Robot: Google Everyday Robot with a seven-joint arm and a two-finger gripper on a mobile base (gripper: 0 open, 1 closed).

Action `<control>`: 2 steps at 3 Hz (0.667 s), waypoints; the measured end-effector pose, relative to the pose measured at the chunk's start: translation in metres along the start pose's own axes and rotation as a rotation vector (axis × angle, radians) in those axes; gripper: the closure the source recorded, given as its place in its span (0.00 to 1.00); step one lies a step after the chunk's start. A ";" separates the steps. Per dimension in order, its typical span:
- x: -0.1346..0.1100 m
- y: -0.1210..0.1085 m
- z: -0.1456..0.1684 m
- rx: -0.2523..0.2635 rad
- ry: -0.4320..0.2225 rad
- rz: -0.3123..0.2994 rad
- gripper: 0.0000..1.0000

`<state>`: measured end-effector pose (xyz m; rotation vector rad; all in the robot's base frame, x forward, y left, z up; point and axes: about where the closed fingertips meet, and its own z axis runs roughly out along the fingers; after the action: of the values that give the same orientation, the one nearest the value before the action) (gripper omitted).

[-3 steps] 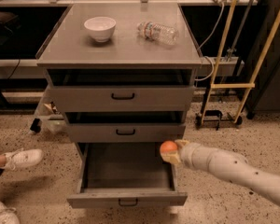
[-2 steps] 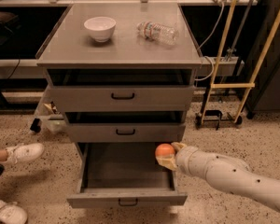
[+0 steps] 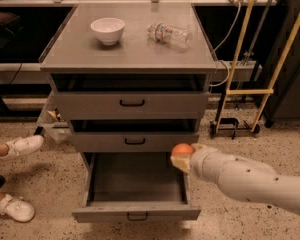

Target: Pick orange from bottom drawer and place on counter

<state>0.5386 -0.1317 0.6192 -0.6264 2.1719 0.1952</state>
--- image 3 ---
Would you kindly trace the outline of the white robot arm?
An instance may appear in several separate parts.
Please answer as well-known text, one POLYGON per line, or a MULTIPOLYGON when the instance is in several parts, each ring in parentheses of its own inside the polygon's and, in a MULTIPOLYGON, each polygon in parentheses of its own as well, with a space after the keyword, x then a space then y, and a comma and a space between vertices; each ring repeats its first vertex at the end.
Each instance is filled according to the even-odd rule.
POLYGON ((280 175, 266 163, 199 143, 177 144, 170 159, 174 167, 214 183, 229 198, 274 205, 300 216, 298 176, 280 175))

